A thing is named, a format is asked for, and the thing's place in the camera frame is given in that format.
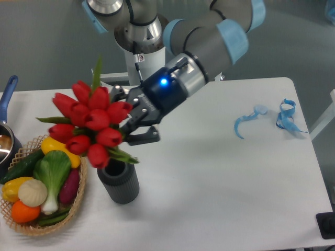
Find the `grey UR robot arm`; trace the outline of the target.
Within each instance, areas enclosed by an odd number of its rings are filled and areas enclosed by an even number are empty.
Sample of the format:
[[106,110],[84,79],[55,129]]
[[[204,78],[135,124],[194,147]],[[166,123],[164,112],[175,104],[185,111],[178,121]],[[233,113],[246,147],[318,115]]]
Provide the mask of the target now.
[[114,34],[126,59],[125,73],[103,81],[126,79],[131,90],[116,86],[114,101],[133,105],[122,126],[130,145],[157,142],[156,125],[207,83],[219,80],[248,50],[247,33],[266,16],[263,1],[212,1],[195,19],[167,21],[156,1],[83,1],[100,33]]

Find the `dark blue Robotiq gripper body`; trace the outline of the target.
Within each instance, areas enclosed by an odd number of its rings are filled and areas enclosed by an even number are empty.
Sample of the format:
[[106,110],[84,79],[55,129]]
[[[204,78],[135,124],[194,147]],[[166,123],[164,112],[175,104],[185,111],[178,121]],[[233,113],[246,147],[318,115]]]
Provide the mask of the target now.
[[186,100],[186,89],[173,76],[176,71],[176,66],[171,69],[163,67],[129,91],[126,102],[133,108],[131,118],[121,128],[123,133],[129,134],[139,127],[160,123],[164,116]]

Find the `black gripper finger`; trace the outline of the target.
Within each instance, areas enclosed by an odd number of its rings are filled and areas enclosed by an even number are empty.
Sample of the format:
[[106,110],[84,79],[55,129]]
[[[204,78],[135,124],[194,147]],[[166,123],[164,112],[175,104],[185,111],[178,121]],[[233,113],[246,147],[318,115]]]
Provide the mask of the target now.
[[160,135],[155,126],[150,126],[145,133],[141,134],[130,134],[125,138],[125,142],[129,145],[141,145],[159,142]]
[[127,101],[130,89],[124,88],[120,85],[115,85],[110,91],[110,101]]

